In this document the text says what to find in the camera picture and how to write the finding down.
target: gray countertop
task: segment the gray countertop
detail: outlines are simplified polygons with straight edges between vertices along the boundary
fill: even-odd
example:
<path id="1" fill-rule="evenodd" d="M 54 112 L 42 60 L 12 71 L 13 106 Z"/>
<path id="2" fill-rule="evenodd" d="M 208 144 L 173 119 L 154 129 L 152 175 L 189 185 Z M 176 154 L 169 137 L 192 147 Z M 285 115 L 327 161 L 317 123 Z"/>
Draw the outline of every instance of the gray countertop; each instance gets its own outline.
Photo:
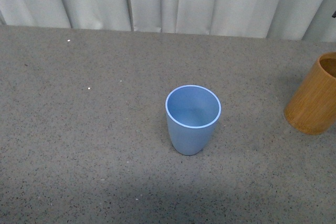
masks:
<path id="1" fill-rule="evenodd" d="M 283 116 L 328 51 L 0 26 L 0 223 L 335 223 L 336 127 L 305 135 Z M 166 127 L 166 96 L 185 84 L 223 108 L 194 156 Z"/>

